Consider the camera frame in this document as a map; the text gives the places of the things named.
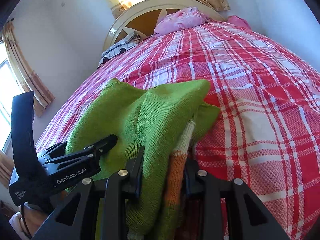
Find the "person's left hand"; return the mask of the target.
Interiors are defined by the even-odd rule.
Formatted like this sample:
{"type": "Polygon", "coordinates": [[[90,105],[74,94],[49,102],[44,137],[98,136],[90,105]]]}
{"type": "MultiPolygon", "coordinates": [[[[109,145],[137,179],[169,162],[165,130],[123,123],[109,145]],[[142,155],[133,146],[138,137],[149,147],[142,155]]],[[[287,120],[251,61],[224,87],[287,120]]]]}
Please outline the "person's left hand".
{"type": "Polygon", "coordinates": [[[37,230],[49,216],[40,210],[33,209],[28,204],[21,206],[20,212],[25,226],[25,232],[31,237],[35,235],[37,230]]]}

